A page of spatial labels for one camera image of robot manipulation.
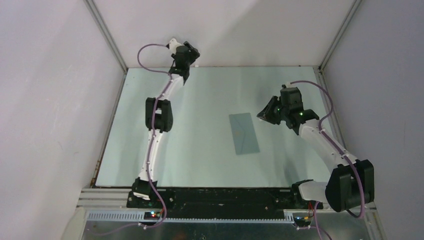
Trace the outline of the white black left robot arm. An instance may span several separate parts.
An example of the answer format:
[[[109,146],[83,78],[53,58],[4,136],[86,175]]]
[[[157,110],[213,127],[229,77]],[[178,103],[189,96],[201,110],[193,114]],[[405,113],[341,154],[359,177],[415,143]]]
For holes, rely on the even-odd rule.
[[[170,51],[173,63],[168,71],[154,70],[141,63],[140,55],[147,47],[163,47]],[[145,126],[148,131],[148,144],[142,168],[135,179],[131,191],[145,208],[153,208],[158,202],[156,186],[158,150],[163,135],[171,131],[174,124],[171,98],[181,89],[190,76],[191,65],[200,57],[200,52],[188,41],[183,43],[172,38],[167,44],[149,43],[137,52],[140,67],[153,72],[166,74],[168,81],[157,97],[145,100]]]

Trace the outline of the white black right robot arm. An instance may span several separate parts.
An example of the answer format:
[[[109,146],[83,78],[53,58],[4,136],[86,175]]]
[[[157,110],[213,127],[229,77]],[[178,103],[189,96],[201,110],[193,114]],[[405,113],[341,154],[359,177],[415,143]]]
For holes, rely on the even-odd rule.
[[[279,96],[270,101],[257,115],[272,125],[285,123],[286,127],[308,143],[327,167],[327,182],[303,180],[293,184],[291,204],[304,209],[311,201],[328,204],[335,212],[348,212],[363,218],[366,204],[374,201],[374,166],[365,159],[359,160],[323,127],[323,117],[306,109],[302,94],[292,83],[282,85]]]

